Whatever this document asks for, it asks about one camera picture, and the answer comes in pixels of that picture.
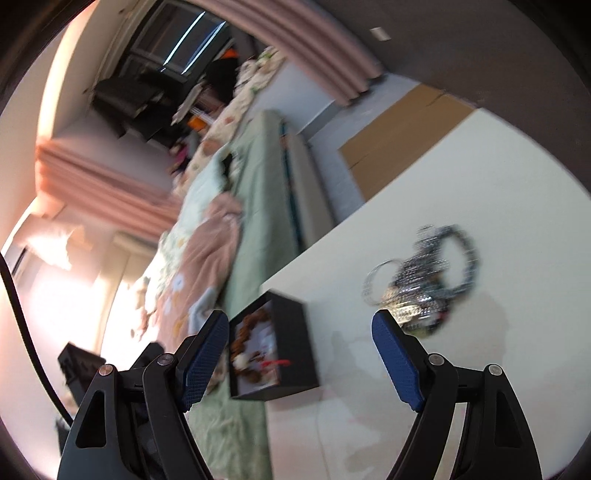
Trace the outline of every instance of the black cable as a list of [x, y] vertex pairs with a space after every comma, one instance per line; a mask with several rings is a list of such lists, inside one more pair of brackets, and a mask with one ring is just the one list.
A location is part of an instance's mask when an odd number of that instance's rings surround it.
[[39, 356], [37, 355], [37, 351], [35, 350], [35, 345], [33, 345], [33, 339], [31, 338], [27, 321], [25, 320], [25, 314], [22, 312], [21, 302], [18, 300], [17, 288], [14, 286], [14, 281], [12, 280], [12, 275], [10, 274], [10, 268], [8, 268], [6, 260], [4, 260], [4, 256], [2, 254], [0, 254], [0, 259], [0, 274], [2, 275], [2, 281], [4, 282], [6, 292], [8, 293], [8, 300], [10, 300], [10, 305], [12, 306], [12, 311], [14, 312], [14, 317], [17, 321], [18, 330], [21, 332], [22, 342], [25, 345], [25, 349], [27, 350], [27, 354], [31, 360], [31, 363], [33, 364], [35, 373], [39, 377], [41, 385], [43, 385], [43, 388], [45, 388], [47, 395], [49, 395], [49, 398], [57, 408], [57, 411], [71, 427], [72, 423], [74, 423], [74, 420], [66, 410], [64, 404], [61, 402], [60, 397], [57, 396], [53, 386], [51, 386], [51, 382], [47, 378], [45, 370], [43, 370], [43, 366], [39, 360]]

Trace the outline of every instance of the cardboard box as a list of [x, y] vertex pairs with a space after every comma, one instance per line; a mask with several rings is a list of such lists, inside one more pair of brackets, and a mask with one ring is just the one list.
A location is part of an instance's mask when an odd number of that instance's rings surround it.
[[340, 152], [365, 200], [376, 195], [464, 120], [473, 108], [441, 90], [418, 85]]
[[[274, 331], [276, 348], [274, 360], [288, 362], [289, 365], [276, 365], [277, 381], [275, 384], [261, 382], [245, 388], [244, 379], [242, 376], [237, 376], [232, 361], [229, 359], [230, 396], [237, 400], [267, 401], [318, 387], [318, 375], [310, 345], [304, 306], [296, 300], [268, 291], [230, 320], [230, 354], [232, 353], [232, 343], [239, 335], [239, 326], [242, 325], [244, 318], [262, 308], [268, 312], [269, 322]], [[251, 338], [248, 343], [255, 341], [255, 338]], [[258, 350], [258, 346], [251, 346], [247, 349], [248, 355], [253, 350]]]

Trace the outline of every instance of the metal screw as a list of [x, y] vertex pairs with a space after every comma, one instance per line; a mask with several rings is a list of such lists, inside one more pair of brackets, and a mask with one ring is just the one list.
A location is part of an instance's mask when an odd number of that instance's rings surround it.
[[174, 360], [174, 355], [171, 353], [164, 353], [163, 355], [160, 355], [160, 357], [158, 358], [158, 364], [159, 365], [170, 365]]
[[489, 365], [488, 371], [496, 377], [503, 374], [503, 369], [499, 365]]
[[429, 355], [429, 363], [439, 366], [445, 363], [445, 359], [439, 355], [439, 353], [433, 353], [432, 355]]
[[99, 375], [101, 377], [106, 377], [113, 371], [113, 365], [104, 364], [99, 368]]

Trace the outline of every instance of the green bed sheet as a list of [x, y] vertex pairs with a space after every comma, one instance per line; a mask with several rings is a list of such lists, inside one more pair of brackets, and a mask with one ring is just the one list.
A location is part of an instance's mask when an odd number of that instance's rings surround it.
[[[221, 306], [233, 318], [259, 296], [261, 284], [297, 256], [281, 147], [282, 119], [255, 116], [232, 144], [242, 169], [233, 193], [243, 205], [242, 238]], [[229, 480], [271, 480], [263, 402], [230, 400], [226, 378], [195, 404], [189, 428], [212, 473]]]

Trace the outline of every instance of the window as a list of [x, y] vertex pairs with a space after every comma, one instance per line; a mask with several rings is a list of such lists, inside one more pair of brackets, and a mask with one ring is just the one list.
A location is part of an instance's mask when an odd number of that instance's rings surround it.
[[151, 69], [184, 82], [200, 76], [228, 39], [224, 20], [190, 3], [163, 0], [132, 39], [119, 74]]
[[6, 254], [4, 255], [4, 260], [6, 260], [6, 264], [8, 265], [8, 268], [10, 268], [13, 277], [16, 276], [19, 269], [24, 265], [26, 256], [26, 248], [19, 247], [16, 244], [10, 244], [10, 247], [8, 247]]

